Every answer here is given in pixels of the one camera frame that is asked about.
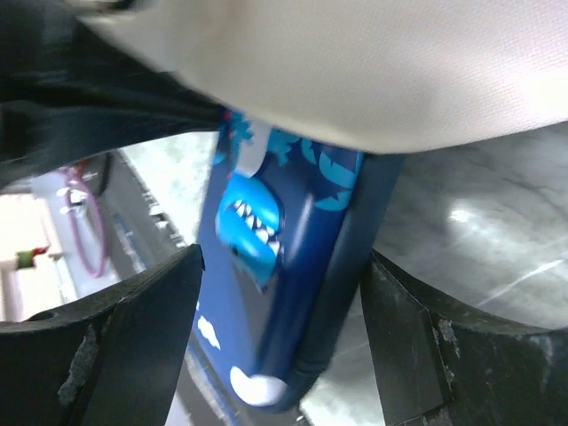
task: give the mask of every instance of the blue zipper pouch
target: blue zipper pouch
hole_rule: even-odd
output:
[[[287,410],[329,365],[402,161],[225,111],[193,331],[244,403]]]

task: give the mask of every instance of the cartoon shark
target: cartoon shark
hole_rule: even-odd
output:
[[[257,178],[234,172],[217,211],[217,235],[237,268],[264,291],[280,254],[280,207]]]

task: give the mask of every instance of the pink wire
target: pink wire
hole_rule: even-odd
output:
[[[61,173],[65,176],[65,183],[67,186],[67,191],[65,192],[65,203],[67,205],[67,213],[69,215],[69,222],[71,224],[71,231],[73,234],[73,240],[75,242],[75,247],[79,257],[81,258],[81,263],[83,264],[85,271],[93,277],[100,278],[105,271],[105,265],[107,262],[107,234],[105,233],[105,227],[103,225],[103,218],[100,212],[100,207],[97,204],[95,195],[92,193],[91,189],[85,184],[83,177],[79,176],[72,169],[65,168],[61,170]],[[81,240],[79,233],[79,225],[77,224],[77,217],[75,216],[75,209],[71,202],[71,189],[76,187],[80,191],[86,193],[87,207],[93,214],[93,220],[95,226],[98,228],[99,232],[99,242],[100,242],[100,256],[96,268],[91,266],[89,259],[85,253],[85,247]]]

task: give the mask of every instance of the green object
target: green object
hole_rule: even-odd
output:
[[[16,255],[18,256],[18,267],[16,269],[30,269],[36,267],[33,251],[20,251],[16,253]]]

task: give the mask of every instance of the white cloth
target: white cloth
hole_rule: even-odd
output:
[[[156,69],[286,130],[375,153],[568,119],[568,3],[153,0],[85,19]]]

